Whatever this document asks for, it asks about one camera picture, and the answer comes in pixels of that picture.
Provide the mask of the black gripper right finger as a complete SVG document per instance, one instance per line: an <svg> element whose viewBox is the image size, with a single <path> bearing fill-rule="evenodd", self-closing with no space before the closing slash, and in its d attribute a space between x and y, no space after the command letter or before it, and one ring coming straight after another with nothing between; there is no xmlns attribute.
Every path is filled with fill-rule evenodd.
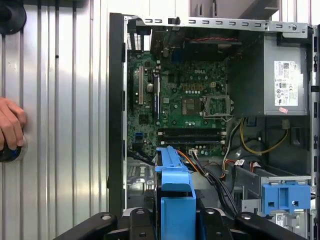
<svg viewBox="0 0 320 240"><path fill-rule="evenodd" d="M219 208L205 207L201 190L197 189L195 194L198 240L303 239L302 236L251 212L240 212L232 219Z"/></svg>

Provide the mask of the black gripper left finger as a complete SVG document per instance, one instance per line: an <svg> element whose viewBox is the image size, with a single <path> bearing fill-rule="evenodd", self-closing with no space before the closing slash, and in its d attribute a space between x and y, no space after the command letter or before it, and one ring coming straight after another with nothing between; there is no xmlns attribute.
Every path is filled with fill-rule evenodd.
<svg viewBox="0 0 320 240"><path fill-rule="evenodd" d="M144 194L144 207L128 208L118 218L110 212L97 213L56 240L156 240L156 189Z"/></svg>

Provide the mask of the person's hand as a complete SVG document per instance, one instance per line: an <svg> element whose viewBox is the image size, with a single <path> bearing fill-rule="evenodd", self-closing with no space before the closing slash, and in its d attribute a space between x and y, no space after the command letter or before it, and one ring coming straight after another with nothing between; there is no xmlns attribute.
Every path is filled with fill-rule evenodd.
<svg viewBox="0 0 320 240"><path fill-rule="evenodd" d="M23 126L26 115L22 108L8 98L0 98L0 150L5 143L8 148L15 150L24 145Z"/></svg>

